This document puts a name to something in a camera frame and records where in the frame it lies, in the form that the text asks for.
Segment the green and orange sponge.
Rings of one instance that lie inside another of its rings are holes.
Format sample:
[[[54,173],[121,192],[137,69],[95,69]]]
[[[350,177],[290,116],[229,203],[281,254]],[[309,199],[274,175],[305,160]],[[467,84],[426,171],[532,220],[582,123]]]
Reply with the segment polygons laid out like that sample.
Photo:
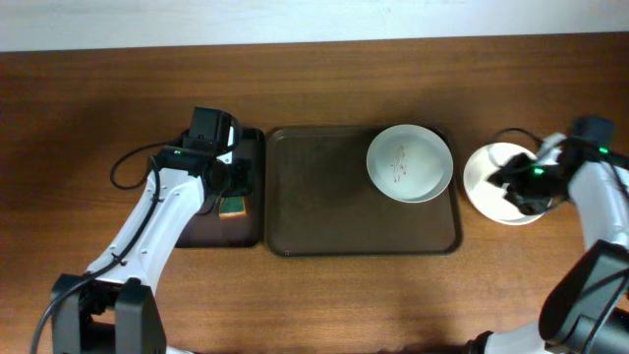
[[[220,219],[243,218],[247,216],[246,198],[245,197],[228,197],[220,202],[219,212]]]

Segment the cream plate with red stain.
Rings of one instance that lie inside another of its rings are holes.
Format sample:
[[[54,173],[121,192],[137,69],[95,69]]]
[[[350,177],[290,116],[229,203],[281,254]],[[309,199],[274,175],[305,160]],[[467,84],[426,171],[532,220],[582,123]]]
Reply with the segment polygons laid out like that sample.
[[[511,157],[524,153],[535,155],[528,149],[511,144],[495,143],[477,149],[466,162],[463,183],[471,204],[485,217],[506,225],[518,226],[532,223],[543,216],[525,215],[503,199],[505,191],[491,185],[486,179]]]

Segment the pale grey stained plate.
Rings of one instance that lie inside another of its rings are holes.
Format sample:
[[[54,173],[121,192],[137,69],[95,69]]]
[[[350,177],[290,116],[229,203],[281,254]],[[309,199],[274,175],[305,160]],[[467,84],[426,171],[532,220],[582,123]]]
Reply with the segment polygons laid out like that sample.
[[[366,166],[372,183],[386,197],[407,204],[438,197],[454,172],[445,139],[433,130],[410,124],[378,133],[369,145]]]

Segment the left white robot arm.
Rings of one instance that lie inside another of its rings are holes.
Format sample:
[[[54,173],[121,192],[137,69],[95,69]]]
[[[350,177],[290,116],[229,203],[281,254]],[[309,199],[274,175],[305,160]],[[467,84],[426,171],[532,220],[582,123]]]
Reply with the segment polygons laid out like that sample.
[[[143,196],[83,275],[61,275],[43,319],[56,353],[171,353],[154,293],[161,273],[198,218],[224,200],[255,196],[264,136],[254,128],[217,138],[184,133],[147,160]]]

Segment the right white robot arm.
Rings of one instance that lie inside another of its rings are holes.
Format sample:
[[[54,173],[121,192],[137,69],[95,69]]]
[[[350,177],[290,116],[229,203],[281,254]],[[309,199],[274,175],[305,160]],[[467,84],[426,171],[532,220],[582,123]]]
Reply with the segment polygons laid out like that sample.
[[[628,158],[599,152],[569,183],[585,254],[554,287],[539,319],[507,332],[486,331],[462,353],[626,353],[628,312]]]

